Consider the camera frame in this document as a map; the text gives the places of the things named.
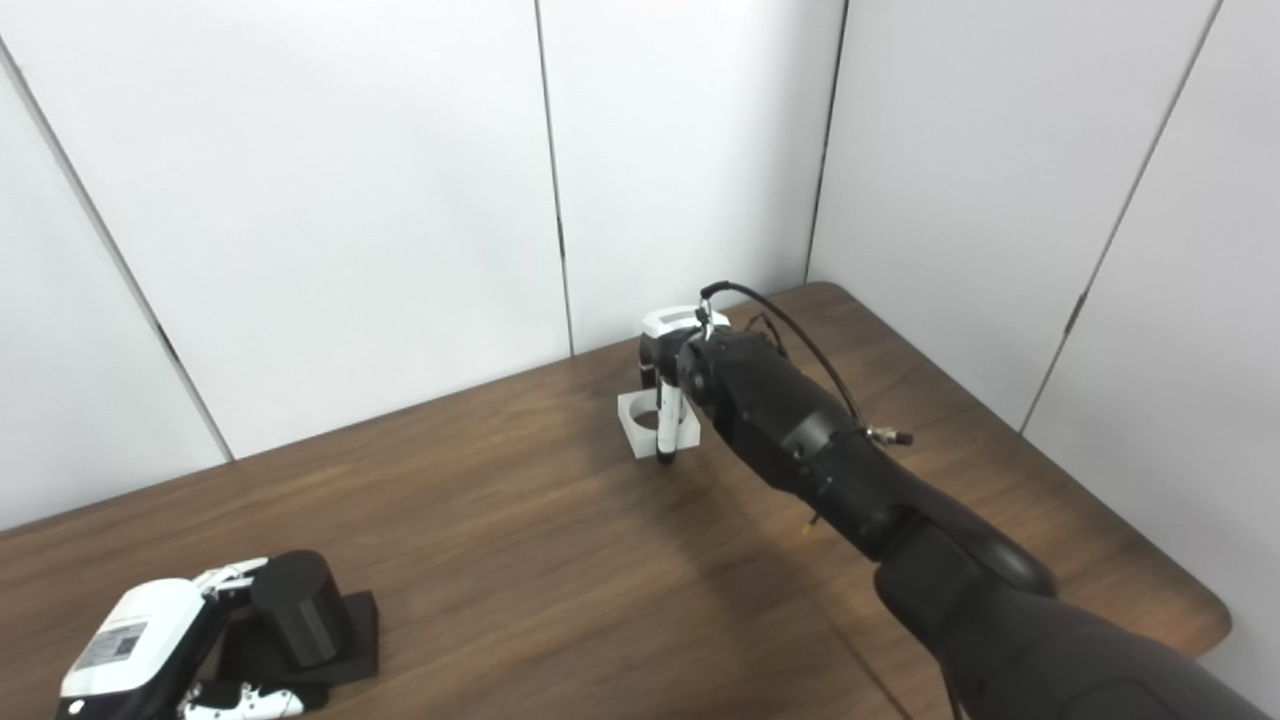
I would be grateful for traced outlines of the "white and black right hand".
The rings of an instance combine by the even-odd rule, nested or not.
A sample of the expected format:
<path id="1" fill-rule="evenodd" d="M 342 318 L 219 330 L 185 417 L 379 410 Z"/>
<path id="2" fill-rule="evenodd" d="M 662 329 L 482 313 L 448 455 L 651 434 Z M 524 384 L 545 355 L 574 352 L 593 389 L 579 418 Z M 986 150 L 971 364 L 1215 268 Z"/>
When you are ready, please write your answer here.
<path id="1" fill-rule="evenodd" d="M 707 328 L 728 329 L 730 320 L 700 305 L 663 307 L 641 320 L 637 369 L 641 388 L 654 392 L 655 456 L 668 466 L 680 448 L 681 425 L 689 415 L 689 402 L 677 378 L 680 350 Z"/>

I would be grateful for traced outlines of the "white and black left hand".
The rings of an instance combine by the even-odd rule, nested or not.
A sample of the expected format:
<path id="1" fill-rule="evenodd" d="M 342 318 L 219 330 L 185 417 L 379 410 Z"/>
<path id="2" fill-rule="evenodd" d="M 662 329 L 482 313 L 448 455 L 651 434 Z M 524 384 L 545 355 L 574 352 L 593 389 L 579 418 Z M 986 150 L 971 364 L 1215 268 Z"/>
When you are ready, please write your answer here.
<path id="1" fill-rule="evenodd" d="M 61 680 L 58 719 L 285 719 L 324 708 L 314 684 L 198 679 L 268 557 L 127 591 Z"/>

